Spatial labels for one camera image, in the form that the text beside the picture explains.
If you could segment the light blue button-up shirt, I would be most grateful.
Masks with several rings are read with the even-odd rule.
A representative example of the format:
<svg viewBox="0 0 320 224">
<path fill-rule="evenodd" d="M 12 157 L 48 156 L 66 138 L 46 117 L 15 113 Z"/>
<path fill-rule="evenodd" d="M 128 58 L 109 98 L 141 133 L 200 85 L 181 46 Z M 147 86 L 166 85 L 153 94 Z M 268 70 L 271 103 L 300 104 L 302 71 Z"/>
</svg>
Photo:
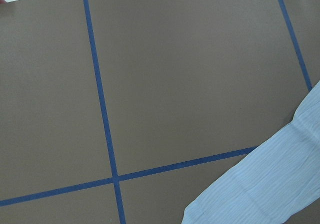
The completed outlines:
<svg viewBox="0 0 320 224">
<path fill-rule="evenodd" d="M 320 196 L 320 87 L 290 123 L 206 188 L 184 224 L 282 224 Z"/>
</svg>

